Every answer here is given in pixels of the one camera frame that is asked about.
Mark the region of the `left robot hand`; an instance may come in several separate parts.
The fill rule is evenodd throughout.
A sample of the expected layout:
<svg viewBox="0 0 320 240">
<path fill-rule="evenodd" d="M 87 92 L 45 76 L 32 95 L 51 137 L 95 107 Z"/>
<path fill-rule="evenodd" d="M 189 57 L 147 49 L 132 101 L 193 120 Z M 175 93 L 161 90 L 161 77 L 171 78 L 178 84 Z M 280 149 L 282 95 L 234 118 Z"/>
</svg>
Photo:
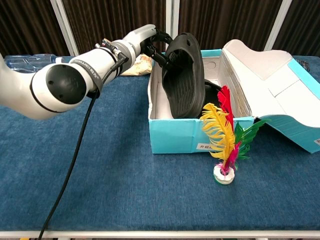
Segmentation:
<svg viewBox="0 0 320 240">
<path fill-rule="evenodd" d="M 174 66 L 169 57 L 153 45 L 153 42 L 164 42 L 169 45 L 173 39 L 168 33 L 158 30 L 154 24 L 146 24 L 129 32 L 123 40 L 131 44 L 136 55 L 145 54 L 168 70 Z"/>
</svg>

